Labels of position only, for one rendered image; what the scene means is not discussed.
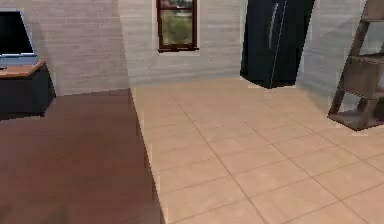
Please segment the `silver framed television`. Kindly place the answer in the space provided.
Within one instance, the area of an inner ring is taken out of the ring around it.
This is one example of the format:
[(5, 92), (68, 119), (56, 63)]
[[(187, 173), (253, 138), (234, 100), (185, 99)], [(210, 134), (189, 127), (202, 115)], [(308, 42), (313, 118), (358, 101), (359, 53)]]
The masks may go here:
[(37, 62), (23, 13), (17, 9), (0, 9), (0, 68)]

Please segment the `dark brown framed window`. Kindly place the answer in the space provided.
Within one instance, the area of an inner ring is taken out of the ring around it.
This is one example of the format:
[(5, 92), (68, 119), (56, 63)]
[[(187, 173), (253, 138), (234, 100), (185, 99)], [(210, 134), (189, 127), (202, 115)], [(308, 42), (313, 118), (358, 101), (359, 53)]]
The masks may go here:
[(197, 0), (156, 0), (158, 52), (196, 51)]

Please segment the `black fridge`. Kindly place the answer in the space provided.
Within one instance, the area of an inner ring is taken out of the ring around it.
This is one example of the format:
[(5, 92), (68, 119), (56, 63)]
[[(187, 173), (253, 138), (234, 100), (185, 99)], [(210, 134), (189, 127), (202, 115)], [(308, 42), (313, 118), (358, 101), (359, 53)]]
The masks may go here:
[[(279, 3), (269, 44), (269, 27)], [(240, 76), (261, 87), (293, 86), (315, 0), (248, 0)]]

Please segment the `black cabinet with wooden top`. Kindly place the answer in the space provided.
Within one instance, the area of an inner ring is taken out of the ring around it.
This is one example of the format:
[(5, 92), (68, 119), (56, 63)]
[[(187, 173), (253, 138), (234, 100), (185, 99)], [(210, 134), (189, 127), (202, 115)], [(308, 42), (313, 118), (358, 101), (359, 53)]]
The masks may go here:
[(0, 120), (45, 116), (56, 92), (47, 63), (0, 68)]

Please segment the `brown wooden ladder shelf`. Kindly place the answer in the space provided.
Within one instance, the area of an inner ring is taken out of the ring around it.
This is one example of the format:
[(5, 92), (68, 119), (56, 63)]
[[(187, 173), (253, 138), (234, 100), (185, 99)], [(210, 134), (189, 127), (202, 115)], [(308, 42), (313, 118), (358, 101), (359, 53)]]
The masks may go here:
[[(378, 53), (361, 54), (372, 22), (384, 23), (384, 0), (366, 0), (351, 49), (335, 92), (328, 118), (354, 131), (384, 125), (384, 44)], [(340, 112), (346, 93), (360, 98), (357, 107)]]

